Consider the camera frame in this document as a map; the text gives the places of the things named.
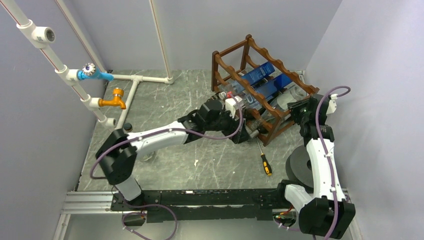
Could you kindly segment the clear tall bottle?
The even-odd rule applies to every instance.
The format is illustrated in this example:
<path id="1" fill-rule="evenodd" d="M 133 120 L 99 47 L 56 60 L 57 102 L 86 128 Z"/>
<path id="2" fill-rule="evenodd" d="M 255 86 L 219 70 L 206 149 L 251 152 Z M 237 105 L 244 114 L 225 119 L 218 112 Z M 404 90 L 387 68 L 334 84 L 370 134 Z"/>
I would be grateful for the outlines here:
<path id="1" fill-rule="evenodd" d="M 288 110 L 288 103 L 295 103 L 295 102 L 301 101 L 306 96 L 307 96 L 306 91 L 304 91 L 299 86 L 292 85 L 289 89 L 285 90 L 279 96 L 274 98 L 270 102 L 270 105 L 275 110 L 280 110 L 281 112 L 285 112 Z M 256 129 L 253 129 L 252 127 L 250 129 L 252 130 L 252 132 L 250 133 L 250 137 L 253 139 L 259 134 L 259 131 Z"/>

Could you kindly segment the dark green wine bottle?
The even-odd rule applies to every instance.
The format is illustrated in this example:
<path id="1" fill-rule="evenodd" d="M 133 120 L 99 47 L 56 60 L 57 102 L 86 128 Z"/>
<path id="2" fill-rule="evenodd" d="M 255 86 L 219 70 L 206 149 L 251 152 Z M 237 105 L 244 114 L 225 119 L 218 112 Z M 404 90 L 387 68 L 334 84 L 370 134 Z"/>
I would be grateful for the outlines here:
<path id="1" fill-rule="evenodd" d="M 272 134 L 278 136 L 280 128 L 283 125 L 283 118 L 274 116 L 269 112 L 260 114 L 258 111 L 251 113 L 254 117 L 252 124 L 253 129 L 258 130 L 260 134 Z"/>

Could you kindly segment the blue square bottle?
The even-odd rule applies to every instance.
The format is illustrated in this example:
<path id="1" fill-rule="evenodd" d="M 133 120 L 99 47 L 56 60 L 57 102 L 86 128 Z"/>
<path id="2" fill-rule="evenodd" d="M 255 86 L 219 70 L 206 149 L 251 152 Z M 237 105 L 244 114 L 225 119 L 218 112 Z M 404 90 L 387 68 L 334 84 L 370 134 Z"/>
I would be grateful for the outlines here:
<path id="1" fill-rule="evenodd" d="M 240 76 L 241 79 L 247 80 L 250 86 L 253 86 L 257 82 L 261 81 L 265 77 L 268 77 L 270 74 L 275 72 L 274 66 L 268 61 L 263 63 L 259 67 L 254 68 L 248 73 Z M 229 90 L 240 97 L 245 97 L 249 95 L 249 92 L 235 79 L 230 79 L 227 81 Z"/>

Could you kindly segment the clear stoppered glass bottle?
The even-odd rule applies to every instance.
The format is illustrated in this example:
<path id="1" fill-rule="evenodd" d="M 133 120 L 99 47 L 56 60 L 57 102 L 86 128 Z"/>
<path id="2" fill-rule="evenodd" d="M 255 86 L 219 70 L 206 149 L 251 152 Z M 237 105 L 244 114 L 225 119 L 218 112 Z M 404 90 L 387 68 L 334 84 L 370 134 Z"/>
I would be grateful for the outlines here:
<path id="1" fill-rule="evenodd" d="M 258 94 L 262 94 L 267 101 L 271 100 L 273 98 L 273 94 L 279 92 L 281 89 L 286 87 L 292 82 L 292 80 L 286 76 L 285 74 L 280 74 L 277 77 L 273 78 L 272 80 L 269 80 L 268 82 L 264 83 L 263 85 L 256 88 L 256 92 Z M 260 110 L 262 108 L 262 105 L 259 103 L 259 101 L 254 98 L 250 93 L 249 95 L 244 97 L 244 100 L 249 108 Z"/>

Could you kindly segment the wooden wine rack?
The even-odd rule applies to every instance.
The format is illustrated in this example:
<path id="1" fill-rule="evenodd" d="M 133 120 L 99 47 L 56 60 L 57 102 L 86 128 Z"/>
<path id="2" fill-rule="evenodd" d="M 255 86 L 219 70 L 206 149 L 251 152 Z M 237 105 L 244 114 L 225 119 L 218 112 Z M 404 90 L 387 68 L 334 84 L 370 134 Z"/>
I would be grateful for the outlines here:
<path id="1" fill-rule="evenodd" d="M 318 87 L 304 83 L 295 71 L 256 44 L 248 34 L 241 42 L 212 53 L 212 91 L 231 92 L 243 98 L 246 125 L 267 146 L 294 125 L 290 110 L 272 105 L 279 97 L 301 101 L 318 93 Z"/>

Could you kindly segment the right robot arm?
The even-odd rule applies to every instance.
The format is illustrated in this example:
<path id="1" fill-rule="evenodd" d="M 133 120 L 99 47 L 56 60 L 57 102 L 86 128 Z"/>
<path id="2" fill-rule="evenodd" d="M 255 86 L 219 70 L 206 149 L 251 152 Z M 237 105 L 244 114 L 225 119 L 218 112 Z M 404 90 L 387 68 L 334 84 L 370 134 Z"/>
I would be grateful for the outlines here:
<path id="1" fill-rule="evenodd" d="M 313 191 L 308 193 L 304 186 L 287 183 L 275 194 L 275 200 L 282 208 L 293 206 L 302 233 L 339 240 L 349 228 L 356 209 L 342 190 L 334 158 L 334 133 L 325 124 L 330 101 L 328 96 L 313 94 L 287 105 L 294 122 L 300 126 L 311 164 Z"/>

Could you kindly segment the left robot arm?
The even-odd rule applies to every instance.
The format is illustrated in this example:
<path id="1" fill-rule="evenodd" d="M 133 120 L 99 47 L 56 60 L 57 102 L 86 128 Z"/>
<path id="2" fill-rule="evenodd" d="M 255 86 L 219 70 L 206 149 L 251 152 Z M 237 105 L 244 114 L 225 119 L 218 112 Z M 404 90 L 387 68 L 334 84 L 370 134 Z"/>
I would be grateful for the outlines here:
<path id="1" fill-rule="evenodd" d="M 103 178 L 122 194 L 124 204 L 137 210 L 144 203 L 142 188 L 133 176 L 137 157 L 201 138 L 230 139 L 234 144 L 246 142 L 251 137 L 245 126 L 244 108 L 239 96 L 209 99 L 199 109 L 162 127 L 130 133 L 116 129 L 95 154 L 95 165 L 100 166 Z"/>

